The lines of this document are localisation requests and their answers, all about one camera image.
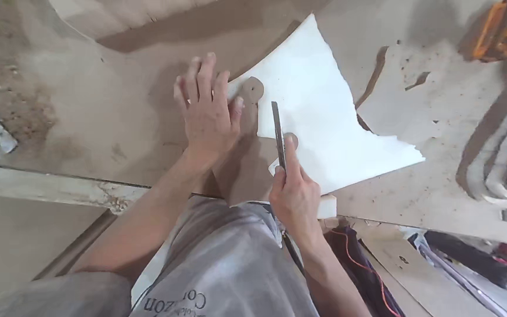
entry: t-shirt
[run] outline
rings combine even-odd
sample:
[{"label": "t-shirt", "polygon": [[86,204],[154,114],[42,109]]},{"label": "t-shirt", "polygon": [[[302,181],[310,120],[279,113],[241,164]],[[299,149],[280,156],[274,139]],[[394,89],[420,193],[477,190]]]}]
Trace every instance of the t-shirt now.
[{"label": "t-shirt", "polygon": [[82,272],[0,295],[0,316],[318,316],[260,204],[194,196],[165,244],[163,270],[133,311],[124,277]]}]

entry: red wire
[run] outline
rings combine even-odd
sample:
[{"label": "red wire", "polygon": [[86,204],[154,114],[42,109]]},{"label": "red wire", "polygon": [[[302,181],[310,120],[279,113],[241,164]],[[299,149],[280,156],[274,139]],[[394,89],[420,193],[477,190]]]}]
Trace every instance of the red wire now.
[{"label": "red wire", "polygon": [[377,273],[377,271],[375,270],[371,270],[369,269],[368,267],[364,266],[364,265],[361,265],[359,263],[357,263],[354,259],[351,258],[351,256],[349,255],[349,250],[348,250],[348,240],[349,240],[349,236],[347,234],[344,234],[343,232],[336,232],[334,230],[331,230],[331,232],[335,233],[335,234],[338,234],[338,235],[343,235],[345,236],[345,253],[347,253],[348,255],[348,258],[349,260],[351,260],[351,262],[357,264],[358,266],[364,268],[365,270],[368,270],[372,273],[374,273],[377,277],[378,277],[378,280],[381,282],[381,294],[383,295],[383,302],[385,303],[385,306],[386,308],[388,308],[389,311],[391,311],[391,313],[396,316],[396,317],[401,317],[400,314],[396,313],[394,310],[392,310],[392,308],[389,306],[389,304],[386,302],[386,297],[385,297],[385,284],[383,283],[383,279],[381,279],[381,276]]}]

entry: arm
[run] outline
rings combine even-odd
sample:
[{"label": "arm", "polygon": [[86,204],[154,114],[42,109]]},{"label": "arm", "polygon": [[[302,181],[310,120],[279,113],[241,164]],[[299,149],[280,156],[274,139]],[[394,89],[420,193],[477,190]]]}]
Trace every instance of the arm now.
[{"label": "arm", "polygon": [[185,78],[178,76],[174,84],[189,140],[183,155],[93,243],[73,272],[115,272],[134,284],[173,229],[201,176],[236,142],[243,99],[228,104],[229,72],[219,74],[211,86],[215,63],[214,53],[194,58]]},{"label": "arm", "polygon": [[322,235],[316,217],[320,186],[300,166],[292,138],[285,138],[285,147],[287,172],[277,167],[269,200],[300,249],[314,305],[322,316],[370,317],[355,285]]}]

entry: right hand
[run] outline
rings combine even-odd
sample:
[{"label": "right hand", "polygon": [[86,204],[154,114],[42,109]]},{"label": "right hand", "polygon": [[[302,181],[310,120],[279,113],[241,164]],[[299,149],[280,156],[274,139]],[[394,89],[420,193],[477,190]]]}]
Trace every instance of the right hand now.
[{"label": "right hand", "polygon": [[310,243],[321,236],[317,219],[320,205],[320,185],[306,175],[296,157],[292,137],[285,137],[285,159],[287,172],[278,166],[275,169],[273,188],[269,202],[275,216],[285,225],[297,244]]}]

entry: workbench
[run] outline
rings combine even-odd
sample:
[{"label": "workbench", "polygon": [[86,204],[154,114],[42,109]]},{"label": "workbench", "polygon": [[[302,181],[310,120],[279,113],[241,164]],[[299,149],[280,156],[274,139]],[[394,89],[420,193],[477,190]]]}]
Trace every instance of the workbench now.
[{"label": "workbench", "polygon": [[507,203],[475,201],[461,179],[507,110],[507,61],[459,53],[491,4],[219,0],[96,44],[47,0],[0,1],[0,122],[19,142],[0,153],[0,196],[122,211],[186,146],[171,91],[185,63],[214,51],[237,77],[314,11],[355,100],[384,60],[363,121],[426,157],[334,192],[338,213],[507,241]]}]

